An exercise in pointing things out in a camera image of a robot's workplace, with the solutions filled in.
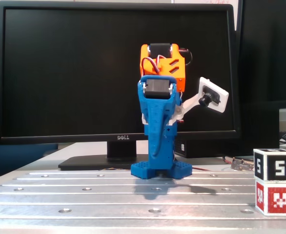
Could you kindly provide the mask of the blue gripper, black servo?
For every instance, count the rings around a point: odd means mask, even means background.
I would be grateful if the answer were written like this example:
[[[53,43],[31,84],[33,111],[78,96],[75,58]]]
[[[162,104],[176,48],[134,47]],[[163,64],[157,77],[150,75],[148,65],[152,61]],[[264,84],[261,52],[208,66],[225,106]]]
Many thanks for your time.
[[[148,152],[157,156],[162,149],[173,152],[177,123],[173,121],[176,110],[176,79],[171,76],[145,75],[138,85],[138,97],[143,119],[144,134],[148,136]]]

